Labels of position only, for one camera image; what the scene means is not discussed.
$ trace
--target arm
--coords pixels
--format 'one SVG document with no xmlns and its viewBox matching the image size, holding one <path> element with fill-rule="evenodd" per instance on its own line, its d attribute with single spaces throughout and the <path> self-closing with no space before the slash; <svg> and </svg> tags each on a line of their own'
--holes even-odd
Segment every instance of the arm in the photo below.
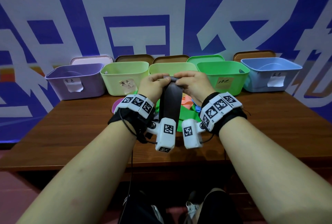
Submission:
<svg viewBox="0 0 332 224">
<path fill-rule="evenodd" d="M 201 105 L 215 92 L 204 73 L 174 75 Z M 242 117 L 219 132 L 241 181 L 269 223 L 326 223 L 332 220 L 332 187 L 300 160 Z"/>
<path fill-rule="evenodd" d="M 144 78 L 139 94 L 156 103 L 171 79 L 157 80 L 166 75 Z M 17 223 L 97 223 L 118 187 L 135 142 L 122 121 L 108 125 L 53 178 Z"/>
</svg>

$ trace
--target wooden tabletop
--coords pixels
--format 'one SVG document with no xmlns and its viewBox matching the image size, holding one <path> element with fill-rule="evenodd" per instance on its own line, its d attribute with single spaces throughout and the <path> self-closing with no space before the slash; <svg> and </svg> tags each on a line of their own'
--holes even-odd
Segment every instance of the wooden tabletop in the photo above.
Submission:
<svg viewBox="0 0 332 224">
<path fill-rule="evenodd" d="M 0 170 L 61 169 L 106 127 L 110 109 L 119 98 L 104 95 L 61 101 L 0 159 Z M 251 114 L 248 120 L 296 157 L 332 159 L 332 125 L 286 92 L 242 92 L 237 98 Z M 210 134 L 202 137 L 206 140 Z M 169 153 L 137 142 L 133 163 L 134 167 L 178 166 L 218 163 L 225 157 L 217 137 L 203 148 L 187 150 L 182 133 L 177 132 L 176 147 Z"/>
</svg>

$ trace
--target purple bin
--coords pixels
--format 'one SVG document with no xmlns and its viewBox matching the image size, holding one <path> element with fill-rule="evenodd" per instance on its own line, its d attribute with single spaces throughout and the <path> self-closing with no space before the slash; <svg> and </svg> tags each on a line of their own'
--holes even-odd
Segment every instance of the purple bin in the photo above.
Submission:
<svg viewBox="0 0 332 224">
<path fill-rule="evenodd" d="M 67 65 L 45 76 L 61 100 L 101 96 L 106 87 L 100 74 L 102 63 Z"/>
</svg>

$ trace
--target white paper label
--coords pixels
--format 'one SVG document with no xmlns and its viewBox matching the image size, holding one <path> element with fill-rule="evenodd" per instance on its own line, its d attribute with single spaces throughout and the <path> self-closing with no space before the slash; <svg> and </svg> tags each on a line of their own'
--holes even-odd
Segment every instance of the white paper label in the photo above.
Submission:
<svg viewBox="0 0 332 224">
<path fill-rule="evenodd" d="M 122 87 L 125 95 L 137 91 L 137 86 L 134 79 L 126 79 L 120 81 L 119 84 Z"/>
<path fill-rule="evenodd" d="M 79 78 L 67 78 L 63 80 L 69 92 L 81 92 L 83 85 Z"/>
<path fill-rule="evenodd" d="M 268 87 L 283 87 L 286 74 L 286 72 L 273 72 Z"/>
<path fill-rule="evenodd" d="M 215 88 L 219 89 L 219 90 L 226 90 L 226 89 L 230 88 L 233 80 L 234 80 L 234 77 L 219 77 L 217 84 L 215 85 Z"/>
</svg>

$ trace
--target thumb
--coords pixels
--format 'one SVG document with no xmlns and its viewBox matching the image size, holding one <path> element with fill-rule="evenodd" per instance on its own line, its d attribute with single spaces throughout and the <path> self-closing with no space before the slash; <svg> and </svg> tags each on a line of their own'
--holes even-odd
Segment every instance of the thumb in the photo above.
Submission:
<svg viewBox="0 0 332 224">
<path fill-rule="evenodd" d="M 160 79 L 157 81 L 161 88 L 165 87 L 171 82 L 171 78 L 168 76 L 166 78 Z"/>
<path fill-rule="evenodd" d="M 175 82 L 176 85 L 179 86 L 189 86 L 193 82 L 194 77 L 182 77 L 181 79 Z"/>
</svg>

